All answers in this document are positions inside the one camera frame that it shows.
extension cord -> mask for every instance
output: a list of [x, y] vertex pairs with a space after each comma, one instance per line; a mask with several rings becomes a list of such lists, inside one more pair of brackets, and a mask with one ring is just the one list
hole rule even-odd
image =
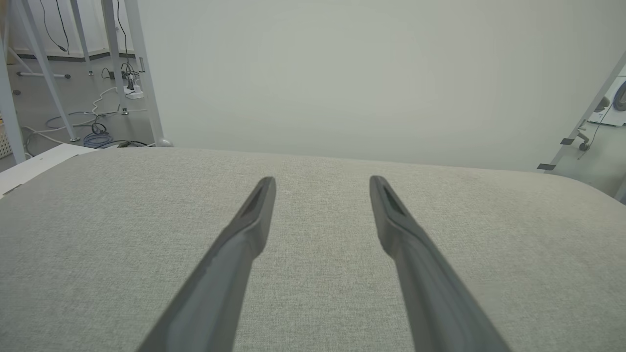
[[134, 85], [133, 88], [134, 88], [134, 90], [130, 90], [130, 89], [128, 89], [127, 86], [124, 86], [124, 95], [128, 99], [141, 99], [141, 98], [143, 98], [143, 91], [141, 90], [141, 87], [139, 85]]

gray fabric surface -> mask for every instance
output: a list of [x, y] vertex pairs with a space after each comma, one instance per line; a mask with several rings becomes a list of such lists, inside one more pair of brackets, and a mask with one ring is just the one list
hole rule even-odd
[[129, 148], [0, 199], [3, 351], [132, 351], [257, 181], [277, 180], [235, 351], [411, 351], [385, 176], [515, 351], [623, 351], [626, 207], [538, 173]]

white backdrop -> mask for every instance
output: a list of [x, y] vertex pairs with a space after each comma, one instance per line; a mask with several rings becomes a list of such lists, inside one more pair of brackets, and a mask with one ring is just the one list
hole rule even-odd
[[139, 3], [178, 147], [535, 170], [626, 50], [623, 0]]

white appliance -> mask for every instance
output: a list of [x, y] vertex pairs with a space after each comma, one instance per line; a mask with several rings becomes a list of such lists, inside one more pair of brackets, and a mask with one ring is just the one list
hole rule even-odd
[[609, 101], [608, 107], [602, 111], [592, 113], [589, 122], [602, 122], [603, 125], [613, 126], [623, 126], [626, 124], [626, 111], [617, 111], [614, 107], [616, 98], [622, 104], [626, 103], [626, 91], [624, 89], [622, 89], [620, 96], [615, 96], [623, 85], [626, 85], [626, 68], [622, 70], [620, 76], [613, 82], [611, 88], [608, 89], [605, 95]]

baseboard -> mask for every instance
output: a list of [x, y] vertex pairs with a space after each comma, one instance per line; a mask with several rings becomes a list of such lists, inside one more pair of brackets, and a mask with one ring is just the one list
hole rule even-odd
[[[35, 55], [33, 55], [30, 50], [26, 49], [14, 49], [15, 53], [22, 59], [35, 59]], [[66, 53], [59, 51], [58, 53], [48, 53], [48, 60], [50, 61], [70, 61], [70, 62], [85, 62], [85, 57], [82, 53], [70, 53], [67, 55]], [[107, 56], [111, 56], [111, 53], [105, 49], [99, 49], [89, 52], [89, 59], [95, 60], [100, 58], [105, 58]], [[125, 53], [120, 53], [120, 58], [125, 58]], [[128, 57], [134, 58], [135, 53], [132, 50], [128, 51]]]

